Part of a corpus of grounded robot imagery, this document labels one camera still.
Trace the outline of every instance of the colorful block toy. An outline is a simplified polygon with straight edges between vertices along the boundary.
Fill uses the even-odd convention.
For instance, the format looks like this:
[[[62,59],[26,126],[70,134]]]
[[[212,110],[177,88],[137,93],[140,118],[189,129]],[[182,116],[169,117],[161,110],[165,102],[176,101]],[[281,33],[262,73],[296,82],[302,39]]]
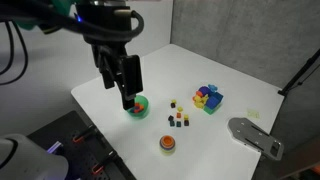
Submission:
[[[209,84],[208,87],[202,86],[196,91],[196,95],[192,98],[197,108],[203,109],[208,114],[212,114],[219,107],[223,99],[223,95],[218,91],[218,87]]]

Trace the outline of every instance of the blue cube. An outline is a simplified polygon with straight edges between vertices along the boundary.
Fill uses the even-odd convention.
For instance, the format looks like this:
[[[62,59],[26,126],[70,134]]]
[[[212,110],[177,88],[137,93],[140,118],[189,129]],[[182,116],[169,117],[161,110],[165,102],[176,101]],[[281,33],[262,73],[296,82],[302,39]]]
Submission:
[[[220,103],[220,101],[219,101],[218,99],[216,99],[215,97],[210,97],[210,98],[207,100],[206,106],[207,106],[209,109],[214,109],[215,107],[218,106],[219,103]]]
[[[199,89],[199,91],[202,93],[202,95],[203,96],[205,96],[205,95],[209,95],[210,94],[210,89],[208,88],[208,87],[206,87],[206,86],[202,86],[200,89]]]
[[[209,84],[208,87],[209,87],[210,91],[213,93],[218,91],[218,87],[215,85]]]

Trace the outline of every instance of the green cube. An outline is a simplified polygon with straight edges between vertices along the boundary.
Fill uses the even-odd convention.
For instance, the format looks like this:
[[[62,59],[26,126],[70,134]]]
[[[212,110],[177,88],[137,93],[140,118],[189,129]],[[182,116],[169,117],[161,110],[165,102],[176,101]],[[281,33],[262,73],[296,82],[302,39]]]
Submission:
[[[219,107],[221,106],[221,103],[219,103],[215,108],[210,109],[207,106],[204,106],[203,110],[208,113],[208,114],[213,114],[217,109],[219,109]]]
[[[203,110],[206,112],[206,113],[208,113],[208,114],[213,114],[213,112],[214,112],[214,109],[210,109],[210,108],[208,108],[207,106],[205,106],[204,108],[203,108]]]

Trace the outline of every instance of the orange lid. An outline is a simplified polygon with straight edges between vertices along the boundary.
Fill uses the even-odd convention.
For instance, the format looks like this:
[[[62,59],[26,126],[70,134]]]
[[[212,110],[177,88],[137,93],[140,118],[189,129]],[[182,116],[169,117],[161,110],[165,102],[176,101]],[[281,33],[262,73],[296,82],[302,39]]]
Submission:
[[[174,146],[174,139],[171,136],[163,136],[161,138],[161,144],[165,147],[165,148],[171,148],[172,146]]]

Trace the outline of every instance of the white robot part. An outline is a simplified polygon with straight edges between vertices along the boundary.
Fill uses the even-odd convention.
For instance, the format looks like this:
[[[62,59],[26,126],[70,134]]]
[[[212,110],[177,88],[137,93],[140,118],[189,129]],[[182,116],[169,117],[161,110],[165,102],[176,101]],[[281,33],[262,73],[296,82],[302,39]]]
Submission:
[[[66,158],[49,154],[23,135],[0,137],[0,147],[1,180],[57,180],[68,173]]]

